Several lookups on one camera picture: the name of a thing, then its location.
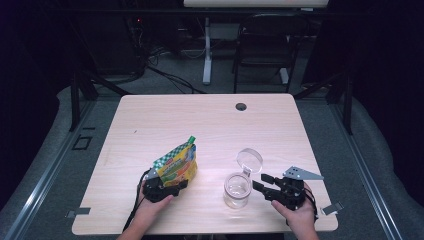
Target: wooden table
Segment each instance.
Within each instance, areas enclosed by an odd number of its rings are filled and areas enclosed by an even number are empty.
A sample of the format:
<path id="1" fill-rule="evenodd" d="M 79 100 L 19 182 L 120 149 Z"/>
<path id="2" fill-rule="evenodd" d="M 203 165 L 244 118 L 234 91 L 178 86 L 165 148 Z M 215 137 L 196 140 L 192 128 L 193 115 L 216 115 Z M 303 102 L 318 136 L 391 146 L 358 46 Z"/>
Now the wooden table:
<path id="1" fill-rule="evenodd" d="M 237 103 L 247 109 L 237 110 Z M 224 203 L 223 192 L 226 176 L 241 172 L 236 155 L 246 147 L 262 155 L 262 173 L 281 178 L 295 165 L 320 174 L 293 97 L 209 94 L 122 98 L 81 203 L 90 213 L 76 216 L 73 233 L 121 233 L 142 173 L 191 135 L 196 137 L 197 175 L 161 213 L 149 234 L 290 231 L 261 193 L 252 190 L 248 204 L 236 210 Z M 260 181 L 260 174 L 251 178 Z M 331 204 L 323 181 L 306 182 L 318 208 Z M 334 215 L 321 215 L 316 229 L 332 231 L 337 225 Z"/>

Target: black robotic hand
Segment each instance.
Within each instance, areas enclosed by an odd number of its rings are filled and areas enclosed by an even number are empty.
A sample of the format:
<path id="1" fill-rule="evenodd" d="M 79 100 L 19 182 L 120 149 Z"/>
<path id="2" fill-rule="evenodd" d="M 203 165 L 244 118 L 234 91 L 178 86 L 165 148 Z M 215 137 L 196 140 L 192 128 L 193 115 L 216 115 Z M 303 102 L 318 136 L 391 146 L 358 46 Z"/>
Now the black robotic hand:
<path id="1" fill-rule="evenodd" d="M 164 187 L 163 182 L 160 178 L 152 178 L 148 179 L 144 184 L 143 194 L 147 200 L 155 203 L 162 201 L 169 195 L 174 195 L 174 197 L 178 196 L 180 190 L 186 188 L 187 185 L 188 180 L 184 180 L 178 185 Z"/>
<path id="2" fill-rule="evenodd" d="M 267 188 L 263 184 L 253 181 L 253 189 L 261 192 L 265 200 L 277 200 L 290 210 L 296 210 L 305 202 L 305 188 L 303 180 L 295 180 L 287 177 L 274 178 L 267 174 L 261 174 L 261 180 L 277 185 L 280 190 Z"/>

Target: metal bracket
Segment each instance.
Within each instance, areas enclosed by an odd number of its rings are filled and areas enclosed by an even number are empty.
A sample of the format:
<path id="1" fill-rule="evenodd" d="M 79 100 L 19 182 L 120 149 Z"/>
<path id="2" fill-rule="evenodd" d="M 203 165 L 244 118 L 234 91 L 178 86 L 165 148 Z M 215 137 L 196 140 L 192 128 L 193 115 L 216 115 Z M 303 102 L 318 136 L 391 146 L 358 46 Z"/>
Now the metal bracket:
<path id="1" fill-rule="evenodd" d="M 146 175 L 146 177 L 145 177 L 145 179 L 144 179 L 144 180 L 149 180 L 149 179 L 157 178 L 157 177 L 159 177 L 158 172 L 156 171 L 156 169 L 152 168 L 152 169 L 150 169 L 150 171 L 147 173 L 147 175 Z"/>
<path id="2" fill-rule="evenodd" d="M 336 202 L 335 204 L 332 204 L 328 207 L 321 208 L 321 212 L 325 215 L 330 214 L 337 214 L 340 210 L 342 210 L 344 207 L 340 202 Z"/>
<path id="3" fill-rule="evenodd" d="M 295 179 L 295 180 L 323 180 L 324 177 L 320 176 L 318 174 L 308 172 L 306 170 L 303 170 L 301 168 L 292 166 L 291 168 L 287 169 L 283 173 L 284 177 Z"/>
<path id="4" fill-rule="evenodd" d="M 75 211 L 68 211 L 66 218 L 75 218 L 77 215 L 88 215 L 91 208 L 78 208 Z"/>

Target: clear glass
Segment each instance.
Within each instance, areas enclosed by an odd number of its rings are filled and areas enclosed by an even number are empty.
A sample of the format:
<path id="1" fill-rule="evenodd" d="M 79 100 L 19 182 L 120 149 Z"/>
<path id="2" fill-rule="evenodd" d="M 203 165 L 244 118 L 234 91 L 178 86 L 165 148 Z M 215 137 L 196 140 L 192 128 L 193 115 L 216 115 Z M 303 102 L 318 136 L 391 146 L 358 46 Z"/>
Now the clear glass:
<path id="1" fill-rule="evenodd" d="M 225 181 L 224 201 L 231 208 L 242 208 L 251 191 L 252 181 L 243 173 L 233 173 Z"/>
<path id="2" fill-rule="evenodd" d="M 237 162 L 243 172 L 230 174 L 224 183 L 224 201 L 231 208 L 246 206 L 252 191 L 252 180 L 249 176 L 262 170 L 263 160 L 257 151 L 245 148 L 237 154 Z"/>

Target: hand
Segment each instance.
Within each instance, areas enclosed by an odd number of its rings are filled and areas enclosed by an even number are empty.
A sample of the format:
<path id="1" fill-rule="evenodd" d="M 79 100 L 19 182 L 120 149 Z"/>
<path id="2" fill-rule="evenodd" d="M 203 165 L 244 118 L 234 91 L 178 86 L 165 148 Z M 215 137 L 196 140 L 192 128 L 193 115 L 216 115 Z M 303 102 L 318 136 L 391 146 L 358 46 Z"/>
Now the hand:
<path id="1" fill-rule="evenodd" d="M 286 208 L 276 200 L 272 201 L 271 204 L 281 215 L 283 215 L 283 217 L 287 219 L 289 227 L 296 235 L 298 240 L 318 239 L 314 225 L 314 207 L 308 198 L 306 198 L 303 205 L 295 211 Z"/>
<path id="2" fill-rule="evenodd" d="M 130 226 L 118 237 L 118 239 L 137 239 L 140 240 L 150 225 L 156 220 L 159 212 L 161 212 L 172 201 L 174 196 L 169 195 L 162 201 L 152 203 L 144 198 L 143 187 L 145 181 L 140 188 L 140 206 L 135 213 L 134 219 Z"/>

